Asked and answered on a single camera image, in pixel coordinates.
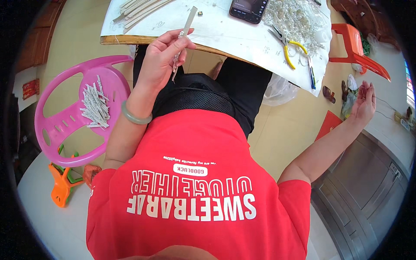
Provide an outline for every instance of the wooden table edge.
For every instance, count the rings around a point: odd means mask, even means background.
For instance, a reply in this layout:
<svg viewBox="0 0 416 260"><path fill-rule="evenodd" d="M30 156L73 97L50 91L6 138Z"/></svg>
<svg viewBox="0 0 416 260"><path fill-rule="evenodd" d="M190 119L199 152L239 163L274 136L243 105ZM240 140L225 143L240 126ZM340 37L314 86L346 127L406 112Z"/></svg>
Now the wooden table edge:
<svg viewBox="0 0 416 260"><path fill-rule="evenodd" d="M150 44L154 41L157 37L155 36L140 36L140 35L107 35L100 37L100 44L101 45L119 45L119 44L127 44L127 45L137 45L137 44ZM220 51L218 49L214 49L205 45L196 44L196 50L210 52L218 55L222 55L225 57L230 57L234 59L238 59L255 66L258 66L252 62L246 61L245 59L241 59L237 56L231 55L229 53Z"/></svg>

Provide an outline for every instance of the phone screen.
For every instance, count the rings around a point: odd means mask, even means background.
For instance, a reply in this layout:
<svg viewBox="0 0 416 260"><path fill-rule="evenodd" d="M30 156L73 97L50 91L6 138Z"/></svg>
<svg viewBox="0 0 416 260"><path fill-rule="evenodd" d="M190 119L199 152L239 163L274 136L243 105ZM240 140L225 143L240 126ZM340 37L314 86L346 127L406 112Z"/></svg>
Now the phone screen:
<svg viewBox="0 0 416 260"><path fill-rule="evenodd" d="M238 18L259 23L268 0L233 0L230 14Z"/></svg>

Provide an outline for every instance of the red t-shirt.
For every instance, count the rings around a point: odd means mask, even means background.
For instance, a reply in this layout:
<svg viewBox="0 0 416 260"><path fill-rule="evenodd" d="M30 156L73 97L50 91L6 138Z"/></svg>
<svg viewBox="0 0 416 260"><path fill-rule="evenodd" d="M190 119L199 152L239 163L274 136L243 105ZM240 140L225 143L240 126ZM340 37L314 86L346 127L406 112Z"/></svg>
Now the red t-shirt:
<svg viewBox="0 0 416 260"><path fill-rule="evenodd" d="M87 247L95 259L149 256L171 245L220 260L306 257L310 184L277 185L226 114L192 109L155 118L134 157L97 174L92 186Z"/></svg>

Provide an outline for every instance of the shirt sleeve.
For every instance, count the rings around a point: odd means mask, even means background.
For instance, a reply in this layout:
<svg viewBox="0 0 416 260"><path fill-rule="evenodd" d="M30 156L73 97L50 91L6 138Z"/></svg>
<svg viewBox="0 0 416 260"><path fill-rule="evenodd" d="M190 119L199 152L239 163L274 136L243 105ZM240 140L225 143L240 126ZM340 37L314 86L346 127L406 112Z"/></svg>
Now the shirt sleeve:
<svg viewBox="0 0 416 260"><path fill-rule="evenodd" d="M108 217L109 185L115 172L115 169L105 169L99 172L92 180L92 189L88 204L86 242L87 248L94 259L112 258L111 254L108 253L108 249L101 249L103 245L107 247L112 244L108 241L111 239L111 235L109 234L111 223Z"/></svg>
<svg viewBox="0 0 416 260"><path fill-rule="evenodd" d="M279 200L292 220L306 251L310 228L311 185L306 181L290 180L278 186Z"/></svg>

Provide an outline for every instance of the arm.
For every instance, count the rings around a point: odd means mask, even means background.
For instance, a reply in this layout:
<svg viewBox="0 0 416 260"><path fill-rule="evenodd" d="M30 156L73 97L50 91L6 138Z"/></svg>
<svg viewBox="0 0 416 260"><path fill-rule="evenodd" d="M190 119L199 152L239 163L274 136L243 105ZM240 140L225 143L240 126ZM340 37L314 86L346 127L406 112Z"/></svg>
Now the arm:
<svg viewBox="0 0 416 260"><path fill-rule="evenodd" d="M187 37L178 39L182 29L168 31L149 44L137 83L126 102L126 108L137 118L146 118L153 109L160 90L165 87L172 73L173 57L180 51L178 66L185 62L185 48L196 45ZM120 114L106 147L103 170L118 169L136 152L147 125L130 122Z"/></svg>
<svg viewBox="0 0 416 260"><path fill-rule="evenodd" d="M302 180L309 184L321 176L340 154L357 138L376 110L376 94L371 83L363 81L351 115L311 144L283 171L278 184L289 180Z"/></svg>

